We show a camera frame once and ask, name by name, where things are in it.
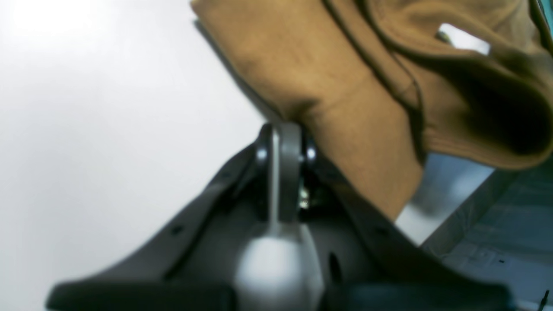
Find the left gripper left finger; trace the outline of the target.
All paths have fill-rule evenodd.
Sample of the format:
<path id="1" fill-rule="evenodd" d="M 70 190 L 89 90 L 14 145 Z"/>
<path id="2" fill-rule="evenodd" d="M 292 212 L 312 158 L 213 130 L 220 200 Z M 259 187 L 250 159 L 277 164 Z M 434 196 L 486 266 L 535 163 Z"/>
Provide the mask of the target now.
<path id="1" fill-rule="evenodd" d="M 50 311 L 237 311 L 235 272 L 268 220 L 273 126 L 233 156 L 143 246 L 94 276 L 50 292 Z"/>

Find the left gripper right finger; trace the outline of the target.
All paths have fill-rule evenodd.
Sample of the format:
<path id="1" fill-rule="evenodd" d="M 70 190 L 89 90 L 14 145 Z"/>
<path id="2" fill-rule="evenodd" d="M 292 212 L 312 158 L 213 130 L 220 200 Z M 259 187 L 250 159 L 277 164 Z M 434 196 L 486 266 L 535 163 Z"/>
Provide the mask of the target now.
<path id="1" fill-rule="evenodd" d="M 301 126 L 276 127 L 276 221 L 303 229 L 322 274 L 321 311 L 514 311 L 503 285 L 425 254 L 363 199 Z"/>

